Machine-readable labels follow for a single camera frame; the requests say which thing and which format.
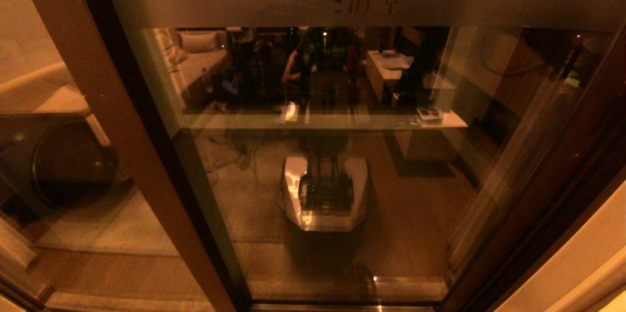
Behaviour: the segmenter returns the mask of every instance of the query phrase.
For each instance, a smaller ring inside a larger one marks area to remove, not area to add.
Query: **frosted glass band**
[[[532,26],[615,31],[626,0],[114,0],[127,27]]]

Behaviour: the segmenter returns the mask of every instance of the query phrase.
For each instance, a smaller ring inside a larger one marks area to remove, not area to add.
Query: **glass door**
[[[625,2],[87,5],[118,69],[141,70],[122,78],[155,104],[143,122],[171,140],[161,160],[193,187],[233,299],[452,310],[610,128],[552,163],[624,87]]]

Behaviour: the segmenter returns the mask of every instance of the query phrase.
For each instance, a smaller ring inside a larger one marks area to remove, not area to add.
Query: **glass pane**
[[[212,308],[32,0],[0,12],[2,280],[52,309]]]
[[[113,1],[230,273],[369,304],[445,298],[626,2]]]

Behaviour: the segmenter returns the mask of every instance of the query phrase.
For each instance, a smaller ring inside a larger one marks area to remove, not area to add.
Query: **door frame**
[[[112,1],[33,1],[78,87],[206,296],[216,310],[248,310],[250,292],[228,273]],[[596,82],[620,70],[624,75],[623,41],[622,29]],[[598,198],[601,189],[626,159],[619,159],[625,145],[624,113],[611,109],[615,91],[623,88],[623,83],[590,87],[583,98],[585,109],[577,110],[543,161],[542,169],[566,171],[535,174],[526,196],[520,196],[499,232],[483,243],[439,311],[494,308],[555,252],[564,241],[560,238],[581,222],[577,219],[588,208],[603,202]],[[596,125],[604,113],[611,113],[613,122]],[[535,223],[530,229],[529,222]]]

